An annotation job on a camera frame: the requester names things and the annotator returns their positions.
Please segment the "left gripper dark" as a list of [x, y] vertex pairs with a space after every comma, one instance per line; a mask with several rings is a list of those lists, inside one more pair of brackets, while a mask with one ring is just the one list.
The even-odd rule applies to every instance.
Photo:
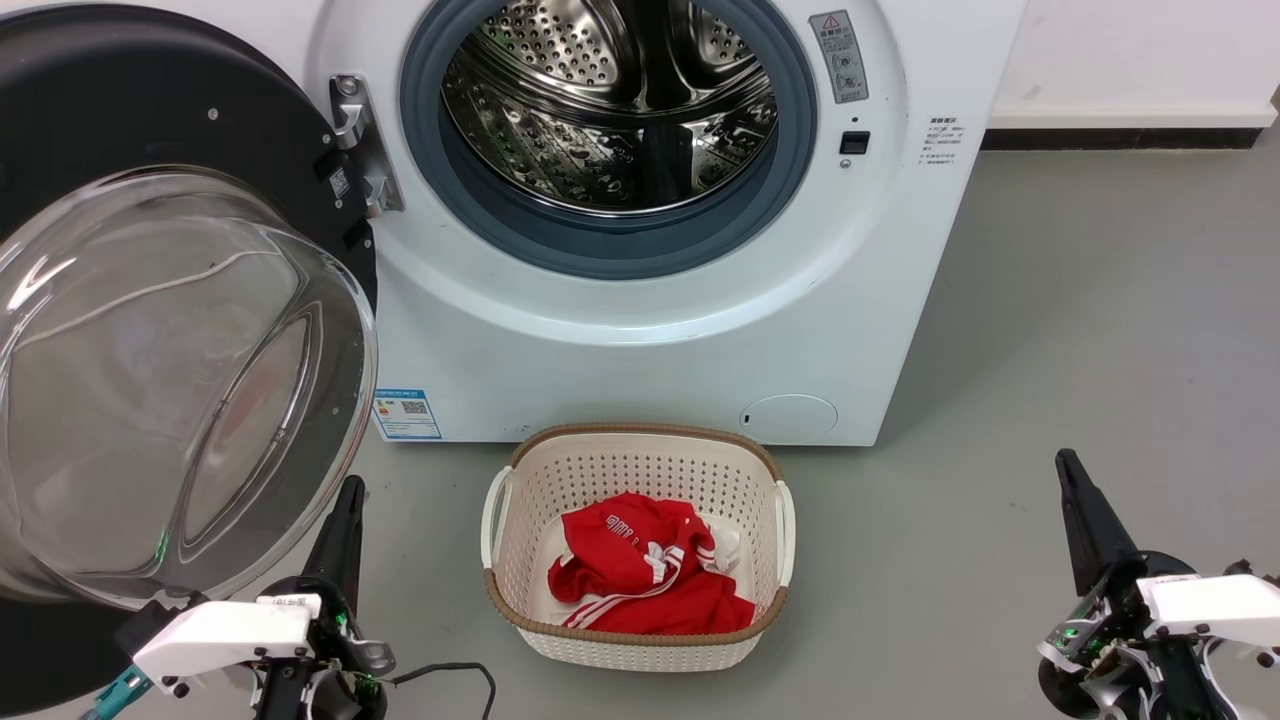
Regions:
[[366, 495], [361, 477], [343, 479], [301, 575], [273, 583], [255, 601], [306, 607], [312, 614], [307, 642], [316, 659], [383, 678], [396, 670], [396, 655], [385, 641], [366, 635], [357, 619]]

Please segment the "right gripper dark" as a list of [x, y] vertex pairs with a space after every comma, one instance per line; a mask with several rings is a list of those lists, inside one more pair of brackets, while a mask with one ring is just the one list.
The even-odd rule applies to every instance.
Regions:
[[1055, 455], [1073, 580], [1079, 600], [1068, 618], [1038, 643], [1038, 674], [1089, 674], [1120, 647], [1148, 644], [1152, 612], [1140, 580], [1174, 582], [1199, 574], [1164, 552], [1140, 551], [1091, 479], [1079, 455]]

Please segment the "black round glass washer door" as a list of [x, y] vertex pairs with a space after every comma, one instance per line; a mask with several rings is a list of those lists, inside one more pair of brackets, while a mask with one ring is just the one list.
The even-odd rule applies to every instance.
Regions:
[[170, 9], [0, 12], [0, 715], [99, 694], [152, 601], [301, 574], [376, 296], [358, 172], [266, 54]]

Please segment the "white front-load washing machine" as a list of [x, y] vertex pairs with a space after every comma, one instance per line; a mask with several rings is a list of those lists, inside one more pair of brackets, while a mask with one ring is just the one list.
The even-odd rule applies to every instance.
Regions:
[[[639, 281], [562, 275], [481, 241], [444, 208], [401, 123], [401, 67], [433, 0], [154, 0], [252, 44], [332, 109], [372, 96], [404, 211], [372, 220], [380, 388], [424, 389], [443, 439], [506, 442], [562, 423], [741, 432], [773, 395], [835, 405], [823, 445], [868, 446], [922, 319], [1028, 0], [781, 0], [814, 78], [812, 164], [762, 233], [707, 265]], [[837, 104], [809, 26], [846, 10], [869, 99]], [[923, 167], [933, 117], [966, 127]], [[845, 131], [868, 152], [841, 156]]]

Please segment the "metal door hinge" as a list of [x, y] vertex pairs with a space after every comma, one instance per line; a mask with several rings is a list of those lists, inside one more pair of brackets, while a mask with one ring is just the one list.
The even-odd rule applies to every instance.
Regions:
[[337, 146], [347, 154], [358, 172], [367, 218], [404, 211], [401, 183], [365, 78], [358, 74], [332, 76], [329, 92]]

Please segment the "blue energy label sticker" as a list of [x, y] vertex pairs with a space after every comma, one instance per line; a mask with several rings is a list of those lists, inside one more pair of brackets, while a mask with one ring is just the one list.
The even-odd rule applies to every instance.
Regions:
[[372, 419], [384, 441], [443, 441], [442, 429], [424, 389], [376, 388], [372, 398]]

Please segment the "red garment with white stripes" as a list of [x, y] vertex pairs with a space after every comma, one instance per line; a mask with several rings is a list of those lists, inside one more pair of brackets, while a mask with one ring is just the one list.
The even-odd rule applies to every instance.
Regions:
[[753, 624], [731, 577], [708, 571], [709, 521], [690, 502], [616, 495], [566, 512], [545, 571], [548, 623], [631, 635], [714, 635]]

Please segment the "cream plastic laundry basket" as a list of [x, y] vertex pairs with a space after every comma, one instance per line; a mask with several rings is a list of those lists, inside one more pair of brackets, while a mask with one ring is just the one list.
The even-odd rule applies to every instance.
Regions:
[[[730, 574], [753, 611], [744, 629], [637, 635], [564, 625], [570, 610], [547, 578], [566, 547], [562, 516], [626, 491], [689, 502], [713, 530], [737, 533]], [[531, 436], [493, 478], [480, 530], [486, 592], [530, 647], [631, 673], [710, 673], [744, 661], [786, 603], [795, 550], [794, 498], [762, 446], [655, 424], [562, 425]]]

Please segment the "round white filter cover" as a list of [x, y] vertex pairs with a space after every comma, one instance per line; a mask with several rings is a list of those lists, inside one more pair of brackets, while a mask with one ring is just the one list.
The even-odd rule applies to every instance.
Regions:
[[812, 395], [773, 395], [745, 407], [741, 432], [762, 445], [823, 445], [838, 423], [831, 402]]

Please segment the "white cloth piece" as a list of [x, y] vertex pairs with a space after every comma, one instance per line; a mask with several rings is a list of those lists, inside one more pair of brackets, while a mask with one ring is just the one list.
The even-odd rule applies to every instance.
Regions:
[[742, 557], [741, 532], [732, 523], [721, 521], [718, 518], [712, 518], [708, 528], [712, 547], [699, 550], [700, 562], [708, 571], [731, 577]]

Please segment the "small printed text sticker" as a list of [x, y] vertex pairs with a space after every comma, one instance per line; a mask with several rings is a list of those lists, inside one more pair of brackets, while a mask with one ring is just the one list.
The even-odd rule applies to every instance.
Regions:
[[923, 167], [950, 167], [957, 163], [966, 127], [956, 117], [933, 117], [919, 142], [916, 163]]

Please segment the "grey warning sticker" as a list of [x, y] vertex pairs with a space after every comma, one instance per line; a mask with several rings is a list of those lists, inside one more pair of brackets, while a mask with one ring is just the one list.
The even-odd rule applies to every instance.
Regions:
[[809, 18], [837, 104], [869, 99], [867, 73], [851, 18], [846, 10], [824, 12]]

